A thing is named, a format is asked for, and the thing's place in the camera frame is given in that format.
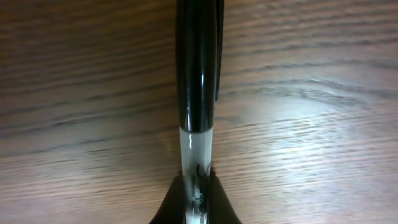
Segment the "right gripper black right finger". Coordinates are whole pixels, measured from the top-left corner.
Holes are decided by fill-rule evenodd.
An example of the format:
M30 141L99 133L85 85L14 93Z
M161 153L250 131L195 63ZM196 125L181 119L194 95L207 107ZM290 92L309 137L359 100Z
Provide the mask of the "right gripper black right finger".
M209 178L208 223L242 224L214 170L211 170Z

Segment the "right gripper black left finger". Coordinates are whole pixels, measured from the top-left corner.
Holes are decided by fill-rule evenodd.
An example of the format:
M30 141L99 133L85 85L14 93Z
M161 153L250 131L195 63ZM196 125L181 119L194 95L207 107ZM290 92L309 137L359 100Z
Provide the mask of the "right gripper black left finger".
M149 224L185 224L185 186L180 172L174 177L157 213Z

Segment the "black marker white barrel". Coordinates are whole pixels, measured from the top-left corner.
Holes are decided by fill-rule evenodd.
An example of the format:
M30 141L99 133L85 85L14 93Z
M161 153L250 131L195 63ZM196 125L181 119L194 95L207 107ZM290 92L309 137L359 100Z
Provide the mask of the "black marker white barrel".
M223 20L223 0L177 3L175 60L186 223L209 222L207 188L220 86Z

